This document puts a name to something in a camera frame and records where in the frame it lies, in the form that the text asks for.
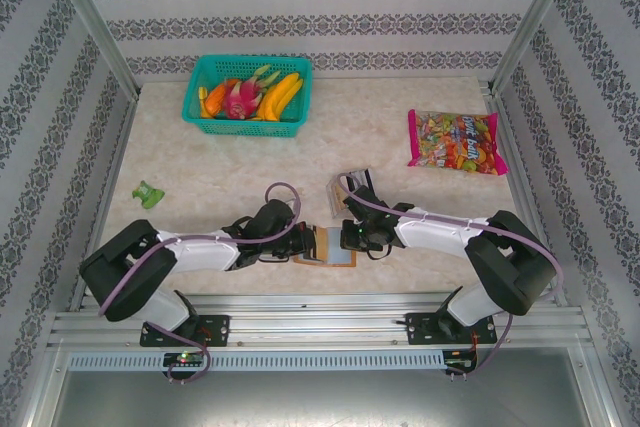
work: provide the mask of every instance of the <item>basket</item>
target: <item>basket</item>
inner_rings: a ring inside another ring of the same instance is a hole
[[[225,79],[246,80],[256,69],[271,64],[263,77],[279,70],[280,82],[286,75],[298,72],[304,81],[289,105],[282,112],[280,122],[251,120],[218,120],[200,117],[198,88],[206,87],[210,92]],[[184,97],[182,118],[196,124],[205,134],[253,135],[261,137],[295,137],[298,129],[307,121],[311,104],[311,62],[295,57],[258,57],[248,55],[204,55],[200,57],[191,74],[189,87]]]

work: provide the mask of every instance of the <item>patterned wallpaper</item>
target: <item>patterned wallpaper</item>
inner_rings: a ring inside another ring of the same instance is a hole
[[[532,0],[95,0],[139,83],[206,53],[309,58],[320,77],[489,80]]]
[[[70,0],[0,0],[0,425],[89,248],[129,101]]]
[[[639,0],[554,0],[502,92],[566,289],[640,425]]]

